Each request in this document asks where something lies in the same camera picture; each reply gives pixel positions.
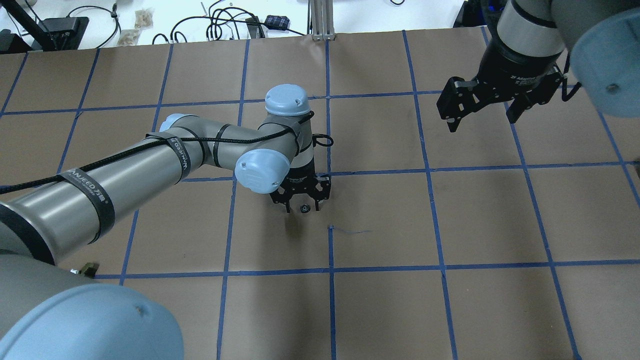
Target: table surface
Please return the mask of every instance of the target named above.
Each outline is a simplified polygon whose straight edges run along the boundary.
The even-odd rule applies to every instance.
[[[476,73],[486,39],[3,55],[0,184],[108,156],[171,113],[256,128],[265,93],[299,84],[335,139],[315,153],[333,181],[320,211],[296,197],[287,214],[206,166],[59,266],[98,262],[100,281],[166,306],[186,359],[637,359],[640,121],[580,91],[514,126],[494,104],[449,133],[436,100]]]

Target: light blue joint cap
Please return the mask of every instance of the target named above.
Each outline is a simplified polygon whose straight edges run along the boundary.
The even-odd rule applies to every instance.
[[[274,115],[298,116],[311,111],[307,92],[298,85],[282,84],[273,87],[264,100],[265,109]]]
[[[171,114],[169,116],[166,117],[166,120],[163,121],[163,123],[160,125],[160,131],[167,131],[169,130],[170,127],[173,126],[173,124],[182,119],[185,116],[196,116],[194,114],[180,114],[180,113],[175,113],[175,114]]]
[[[640,117],[640,8],[587,31],[573,47],[571,68],[603,113]]]
[[[280,187],[290,166],[289,159],[275,150],[254,149],[236,162],[236,178],[255,193],[272,193]]]
[[[43,301],[0,339],[2,360],[45,358],[179,360],[184,345],[160,304],[123,286],[87,284]]]

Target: blue tape grid line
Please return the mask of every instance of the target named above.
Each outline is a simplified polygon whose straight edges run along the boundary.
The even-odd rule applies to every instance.
[[[330,60],[330,45],[329,41],[324,42],[324,67],[326,78],[326,134],[331,136],[331,60]],[[331,172],[331,147],[327,148],[326,152],[326,166],[327,171]],[[338,357],[337,344],[335,339],[335,272],[333,271],[333,228],[327,229],[327,238],[329,241],[329,329],[331,334],[331,360],[336,360]]]
[[[453,317],[451,315],[451,303],[449,302],[449,285],[447,284],[447,267],[444,261],[444,253],[442,252],[442,241],[440,238],[440,226],[438,225],[438,211],[436,210],[436,202],[433,195],[433,183],[431,181],[431,167],[429,166],[429,157],[427,155],[426,146],[424,144],[424,133],[422,132],[422,116],[420,114],[420,103],[418,101],[417,85],[415,82],[415,73],[413,71],[413,62],[411,59],[411,50],[409,49],[409,41],[406,37],[406,31],[402,30],[404,40],[404,49],[406,51],[407,62],[409,64],[409,73],[411,75],[411,84],[413,88],[413,102],[415,104],[415,114],[417,118],[418,134],[420,136],[420,147],[422,149],[422,159],[424,160],[424,168],[427,175],[427,188],[429,192],[429,203],[431,204],[431,216],[433,220],[433,229],[436,237],[436,247],[438,249],[438,266],[440,267],[440,279],[442,281],[442,294],[444,296],[444,307],[447,315],[447,327],[449,328],[449,341],[451,342],[451,354],[453,360],[458,360],[458,349],[456,347],[456,335],[453,328]]]
[[[20,67],[18,68],[18,73],[15,75],[15,78],[13,79],[13,83],[11,84],[11,88],[9,89],[8,94],[6,94],[6,99],[4,100],[4,104],[2,105],[2,109],[0,110],[0,118],[4,115],[4,111],[6,110],[7,105],[9,105],[9,100],[11,99],[11,95],[13,94],[13,91],[15,90],[15,85],[18,83],[18,79],[20,79],[20,75],[22,74],[22,70],[24,69],[24,64],[27,62],[27,57],[29,56],[29,53],[24,54],[24,57],[22,58],[22,63],[20,64]]]
[[[517,268],[546,268],[551,264],[548,262],[539,263],[492,263],[492,264],[455,264],[446,265],[446,270],[479,270],[479,269],[517,269]],[[554,262],[555,267],[572,266],[620,266],[620,265],[640,265],[640,259],[619,259],[619,260],[586,260],[586,261],[558,261]],[[367,267],[345,267],[345,268],[306,268],[288,270],[256,270],[256,271],[213,271],[213,272],[170,272],[170,273],[147,273],[147,274],[125,274],[126,279],[166,279],[174,277],[236,277],[236,276],[274,276],[274,275],[300,275],[300,274],[330,274],[330,273],[350,273],[350,272],[405,272],[405,271],[441,271],[440,265],[410,265],[410,266],[367,266]],[[120,274],[99,274],[96,279],[119,279]]]
[[[242,115],[244,108],[244,90],[246,85],[246,68],[249,60],[249,45],[250,41],[247,40],[244,46],[244,64],[242,69],[242,80],[240,86],[240,101],[238,108],[238,120],[237,125],[242,125]],[[235,176],[233,177],[233,185],[231,187],[231,202],[229,206],[229,223],[227,228],[227,248],[225,249],[225,267],[224,273],[229,273],[229,259],[231,257],[231,239],[233,235],[233,226],[234,226],[234,212],[236,210],[236,190],[237,190],[237,180]],[[220,360],[222,356],[222,336],[225,325],[225,309],[227,306],[227,284],[228,284],[228,275],[223,274],[222,277],[222,290],[220,291],[220,317],[218,318],[218,343],[216,344],[216,360]]]
[[[169,45],[169,55],[166,59],[166,66],[164,67],[164,76],[162,78],[162,87],[160,88],[160,95],[158,95],[158,103],[156,104],[156,114],[154,115],[154,123],[151,126],[151,132],[155,131],[158,123],[158,116],[160,115],[160,108],[162,107],[162,100],[164,97],[164,88],[166,87],[166,80],[169,77],[169,68],[171,67],[171,57],[173,56],[173,44]]]
[[[487,39],[486,31],[485,31],[484,27],[481,28],[481,31],[482,31],[482,34],[483,34],[483,37],[484,37],[485,45],[488,45],[488,39]],[[509,109],[509,104],[505,102],[504,103],[504,108],[505,108],[505,110],[508,110]],[[560,305],[560,311],[562,312],[562,316],[563,316],[563,320],[564,320],[564,326],[566,327],[567,335],[569,337],[569,344],[571,345],[571,349],[572,349],[572,352],[573,352],[573,357],[576,360],[580,360],[582,358],[581,358],[580,353],[578,351],[578,346],[576,345],[575,337],[573,336],[573,328],[571,327],[571,321],[569,320],[569,315],[568,315],[567,310],[566,310],[566,304],[564,303],[564,296],[562,294],[562,288],[560,287],[560,281],[559,281],[558,276],[557,276],[556,265],[554,263],[553,255],[551,254],[551,249],[549,248],[549,242],[548,242],[548,239],[547,239],[547,232],[545,230],[545,225],[544,225],[544,223],[542,221],[542,215],[540,214],[540,209],[538,207],[538,200],[536,199],[536,193],[534,191],[533,184],[531,182],[531,177],[529,175],[529,167],[528,167],[527,162],[525,160],[524,153],[522,152],[522,146],[520,145],[520,139],[518,137],[518,132],[516,130],[516,127],[515,127],[514,124],[510,124],[510,128],[511,128],[511,133],[513,134],[513,140],[516,143],[516,148],[518,149],[518,155],[520,157],[522,171],[524,173],[525,180],[527,181],[527,187],[529,189],[529,196],[531,198],[531,203],[533,205],[533,209],[534,209],[534,212],[536,214],[536,219],[538,221],[538,228],[540,229],[540,235],[542,237],[542,242],[543,242],[543,244],[545,246],[545,252],[547,253],[548,267],[549,267],[549,270],[551,271],[551,276],[553,278],[554,286],[556,288],[556,295],[558,297],[558,303]]]
[[[609,137],[609,140],[611,141],[611,146],[613,146],[613,150],[616,152],[616,156],[618,157],[618,161],[619,162],[615,163],[615,164],[622,166],[622,171],[624,171],[625,176],[627,177],[627,181],[629,182],[629,186],[631,186],[631,192],[634,194],[634,198],[636,198],[636,204],[640,207],[640,196],[638,196],[638,191],[636,189],[634,181],[631,178],[631,174],[629,173],[629,169],[627,169],[628,163],[626,163],[625,160],[622,157],[622,153],[620,152],[620,148],[618,147],[618,144],[616,144],[616,140],[614,139],[613,134],[611,133],[611,130],[609,129],[609,125],[607,124],[607,119],[605,119],[604,115],[602,115],[602,113],[599,112],[599,111],[598,111],[598,116],[600,117],[600,120],[602,121],[602,126],[604,126],[604,129],[607,132],[607,136]]]
[[[133,213],[133,221],[131,222],[131,230],[129,231],[129,241],[127,242],[127,250],[124,253],[124,260],[122,261],[122,271],[120,272],[119,284],[124,285],[124,281],[127,275],[127,267],[129,266],[129,256],[131,255],[131,245],[133,245],[133,236],[136,234],[136,226],[138,225],[138,214],[140,210],[136,210]]]
[[[89,76],[84,84],[84,90],[82,92],[82,97],[80,98],[80,103],[76,109],[76,115],[74,117],[73,123],[71,123],[71,130],[69,131],[69,136],[67,137],[67,143],[65,144],[65,149],[62,151],[62,157],[60,158],[60,163],[58,164],[58,172],[62,171],[62,166],[65,163],[65,159],[67,158],[67,152],[69,151],[69,145],[71,144],[71,138],[74,135],[74,131],[76,130],[76,124],[78,123],[78,118],[80,114],[82,114],[82,105],[84,104],[84,98],[86,97],[86,92],[89,90],[89,84],[91,84],[91,78],[93,77],[93,71],[95,70],[95,64],[98,63],[98,56],[100,56],[100,49],[96,49],[95,56],[93,57],[93,64],[91,65],[91,71],[89,71]]]

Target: robotic arm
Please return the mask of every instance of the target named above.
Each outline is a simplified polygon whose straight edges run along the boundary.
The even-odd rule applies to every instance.
[[[512,124],[548,103],[564,79],[556,60],[565,47],[600,111],[640,116],[639,0],[510,0],[492,35],[477,75],[450,78],[438,99],[450,132],[495,102],[513,100]]]
[[[258,130],[171,115],[160,132],[95,168],[68,170],[61,181],[0,202],[0,359],[182,359],[180,330],[165,308],[54,265],[204,164],[234,170],[242,185],[287,211],[296,193],[309,194],[319,210],[331,183],[316,176],[314,146],[333,140],[311,133],[313,111],[296,85],[272,88],[266,109]],[[100,341],[86,340],[92,329]]]

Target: plastic bag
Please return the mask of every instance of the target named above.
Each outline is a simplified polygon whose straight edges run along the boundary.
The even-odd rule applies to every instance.
[[[152,28],[154,25],[154,10],[153,9],[142,9],[136,10],[136,29],[148,29]]]
[[[120,32],[120,38],[118,39],[118,46],[138,45],[139,37],[140,29],[122,30]]]

